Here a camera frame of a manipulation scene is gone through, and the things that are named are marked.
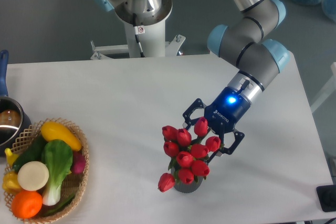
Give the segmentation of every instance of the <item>tulip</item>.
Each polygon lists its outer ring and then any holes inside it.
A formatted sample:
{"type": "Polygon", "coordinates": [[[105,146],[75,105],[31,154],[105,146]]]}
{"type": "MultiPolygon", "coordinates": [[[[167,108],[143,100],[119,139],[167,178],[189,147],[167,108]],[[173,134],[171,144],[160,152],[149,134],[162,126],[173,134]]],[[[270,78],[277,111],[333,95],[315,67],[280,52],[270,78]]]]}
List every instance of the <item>tulip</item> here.
{"type": "Polygon", "coordinates": [[[208,133],[208,121],[205,117],[198,119],[194,126],[194,132],[199,137],[203,137],[208,133]]]}
{"type": "Polygon", "coordinates": [[[158,189],[161,192],[165,192],[167,190],[169,190],[170,188],[172,188],[175,185],[175,178],[173,175],[171,175],[170,173],[164,173],[162,174],[162,176],[160,177],[159,183],[158,183],[158,189]]]}
{"type": "Polygon", "coordinates": [[[191,166],[191,171],[196,176],[208,176],[210,169],[202,160],[196,160],[191,166]]]}
{"type": "Polygon", "coordinates": [[[186,129],[179,129],[177,131],[177,142],[182,146],[186,147],[191,144],[191,135],[186,129]]]}
{"type": "Polygon", "coordinates": [[[194,158],[202,158],[209,153],[209,149],[203,144],[193,144],[191,146],[190,153],[194,158]]]}
{"type": "Polygon", "coordinates": [[[179,170],[179,179],[184,184],[191,184],[194,181],[194,174],[188,168],[182,168],[179,170]]]}
{"type": "Polygon", "coordinates": [[[167,141],[176,140],[177,138],[177,129],[172,126],[162,127],[162,134],[167,141]]]}
{"type": "Polygon", "coordinates": [[[205,145],[209,148],[209,151],[215,152],[220,147],[220,138],[218,136],[211,136],[206,140],[205,145]]]}
{"type": "Polygon", "coordinates": [[[169,157],[176,157],[180,152],[178,145],[173,142],[164,142],[163,149],[165,154],[167,154],[169,157]]]}
{"type": "Polygon", "coordinates": [[[181,167],[189,168],[194,162],[194,158],[189,152],[179,152],[176,161],[181,167]]]}

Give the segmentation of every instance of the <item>white table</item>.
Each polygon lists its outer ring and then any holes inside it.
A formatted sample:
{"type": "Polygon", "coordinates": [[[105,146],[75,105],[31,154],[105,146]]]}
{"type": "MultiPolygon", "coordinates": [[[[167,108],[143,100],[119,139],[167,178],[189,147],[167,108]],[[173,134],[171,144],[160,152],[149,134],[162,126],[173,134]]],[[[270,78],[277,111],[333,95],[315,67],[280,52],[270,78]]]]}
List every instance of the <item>white table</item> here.
{"type": "MultiPolygon", "coordinates": [[[[237,124],[232,156],[216,157],[194,193],[157,190],[170,158],[161,127],[182,127],[237,69],[213,55],[9,65],[9,96],[32,122],[66,118],[90,147],[87,190],[59,224],[256,224],[328,219],[316,187],[332,184],[295,60],[237,124]]],[[[4,159],[0,159],[3,170],[4,159]]],[[[19,223],[0,200],[1,223],[19,223]]]]}

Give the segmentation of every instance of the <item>woven basket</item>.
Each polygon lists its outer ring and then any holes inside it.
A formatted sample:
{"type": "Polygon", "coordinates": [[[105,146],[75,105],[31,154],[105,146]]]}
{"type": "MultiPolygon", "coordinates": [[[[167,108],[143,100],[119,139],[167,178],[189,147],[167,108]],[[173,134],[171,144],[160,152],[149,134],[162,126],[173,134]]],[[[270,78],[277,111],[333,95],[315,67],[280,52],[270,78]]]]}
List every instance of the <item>woven basket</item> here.
{"type": "MultiPolygon", "coordinates": [[[[24,132],[20,134],[20,136],[16,139],[15,143],[12,147],[12,152],[16,154],[21,154],[24,152],[27,147],[31,144],[33,139],[40,134],[41,132],[41,126],[48,121],[58,122],[66,126],[68,129],[70,129],[73,134],[81,141],[82,143],[82,149],[81,153],[85,157],[86,165],[84,172],[82,174],[69,174],[65,180],[62,183],[61,187],[61,199],[60,201],[63,201],[67,199],[71,194],[75,194],[74,199],[72,202],[62,211],[57,212],[56,214],[48,217],[36,217],[30,218],[30,219],[19,219],[23,221],[23,223],[29,223],[29,224],[47,224],[52,223],[66,215],[68,215],[80,202],[84,191],[86,187],[86,183],[88,180],[88,170],[89,170],[89,150],[88,150],[88,144],[86,141],[86,137],[83,134],[82,130],[72,123],[71,121],[67,121],[61,118],[58,119],[47,119],[45,121],[40,121],[38,123],[35,123],[34,125],[29,126],[28,129],[25,129],[24,132]]],[[[10,166],[7,164],[5,168],[5,173],[9,172],[11,170],[10,166]]],[[[11,210],[12,200],[14,198],[14,195],[9,194],[7,192],[4,192],[5,196],[5,202],[6,206],[11,210]]]]}

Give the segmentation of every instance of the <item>gripper logo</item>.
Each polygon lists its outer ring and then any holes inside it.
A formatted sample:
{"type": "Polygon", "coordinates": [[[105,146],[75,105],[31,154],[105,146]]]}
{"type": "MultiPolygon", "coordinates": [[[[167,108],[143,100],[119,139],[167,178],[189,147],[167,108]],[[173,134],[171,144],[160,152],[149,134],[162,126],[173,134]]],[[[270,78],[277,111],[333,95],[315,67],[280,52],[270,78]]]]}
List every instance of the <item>gripper logo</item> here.
{"type": "Polygon", "coordinates": [[[220,114],[220,113],[218,112],[218,110],[215,110],[215,111],[214,111],[214,114],[217,114],[217,115],[219,115],[221,118],[223,118],[223,119],[224,119],[224,121],[225,121],[225,122],[227,122],[227,123],[229,122],[229,119],[228,119],[228,118],[226,118],[225,116],[223,116],[222,114],[220,114]]]}

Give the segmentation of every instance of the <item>pot handle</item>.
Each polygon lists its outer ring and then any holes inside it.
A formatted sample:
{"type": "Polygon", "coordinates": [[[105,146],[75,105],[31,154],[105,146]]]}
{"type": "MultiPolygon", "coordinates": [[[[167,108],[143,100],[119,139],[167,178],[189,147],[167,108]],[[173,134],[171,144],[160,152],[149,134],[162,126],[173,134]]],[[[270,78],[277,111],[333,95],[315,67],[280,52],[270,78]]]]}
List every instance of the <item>pot handle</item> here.
{"type": "Polygon", "coordinates": [[[0,96],[8,96],[8,90],[6,85],[6,74],[8,65],[9,53],[7,50],[0,52],[0,96]]]}

